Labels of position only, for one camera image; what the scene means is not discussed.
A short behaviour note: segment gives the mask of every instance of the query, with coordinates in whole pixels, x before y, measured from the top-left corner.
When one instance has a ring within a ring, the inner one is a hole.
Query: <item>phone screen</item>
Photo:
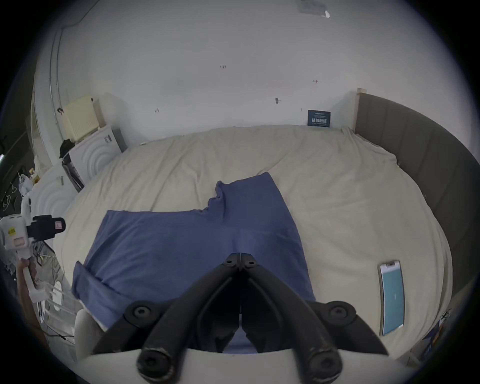
[[[380,266],[382,277],[382,335],[401,327],[404,321],[405,301],[400,262],[394,261]]]

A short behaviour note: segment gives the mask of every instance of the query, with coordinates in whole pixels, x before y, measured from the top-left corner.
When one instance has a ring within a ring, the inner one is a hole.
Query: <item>bed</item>
[[[478,271],[479,165],[442,127],[388,100],[359,94],[355,125],[224,128],[130,148],[64,215],[54,250],[66,278],[107,210],[202,209],[217,181],[268,171],[297,225],[317,301],[347,301],[379,332],[377,268],[400,260],[405,326],[381,337],[398,358]]]

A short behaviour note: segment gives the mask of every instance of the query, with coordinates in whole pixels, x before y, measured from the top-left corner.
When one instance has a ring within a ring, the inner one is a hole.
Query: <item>sign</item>
[[[309,110],[307,125],[330,127],[330,112]]]

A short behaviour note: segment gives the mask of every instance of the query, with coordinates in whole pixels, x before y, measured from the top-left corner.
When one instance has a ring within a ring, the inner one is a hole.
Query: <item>blue cloth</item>
[[[268,173],[219,181],[203,210],[107,211],[85,264],[75,265],[72,292],[110,327],[132,302],[177,298],[234,252],[315,300],[297,227]]]

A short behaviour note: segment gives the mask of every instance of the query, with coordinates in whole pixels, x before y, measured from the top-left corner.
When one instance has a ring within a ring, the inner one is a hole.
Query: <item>beige bedsheet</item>
[[[225,128],[129,149],[77,196],[54,249],[71,282],[108,209],[201,209],[218,180],[268,171],[297,224],[316,299],[344,300],[380,330],[378,265],[400,260],[405,325],[381,337],[392,358],[430,330],[451,296],[450,250],[394,155],[350,129]]]

